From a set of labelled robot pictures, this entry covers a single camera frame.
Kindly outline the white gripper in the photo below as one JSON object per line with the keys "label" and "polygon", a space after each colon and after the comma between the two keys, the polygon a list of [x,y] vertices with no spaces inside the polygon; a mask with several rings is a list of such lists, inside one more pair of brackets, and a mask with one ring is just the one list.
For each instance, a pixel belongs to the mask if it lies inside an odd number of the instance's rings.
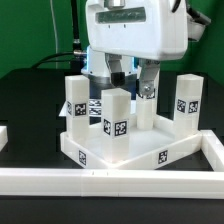
{"label": "white gripper", "polygon": [[111,84],[125,84],[121,55],[143,58],[136,93],[154,98],[159,61],[181,59],[188,47],[185,0],[87,0],[85,10],[89,43],[106,53]]}

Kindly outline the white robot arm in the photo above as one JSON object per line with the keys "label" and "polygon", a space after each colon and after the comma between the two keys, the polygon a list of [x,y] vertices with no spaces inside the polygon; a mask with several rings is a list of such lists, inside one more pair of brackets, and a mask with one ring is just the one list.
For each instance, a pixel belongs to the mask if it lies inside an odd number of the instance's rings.
{"label": "white robot arm", "polygon": [[113,85],[125,82],[124,56],[139,60],[142,98],[153,94],[160,63],[181,59],[211,23],[189,0],[87,0],[85,13],[90,46],[105,54]]}

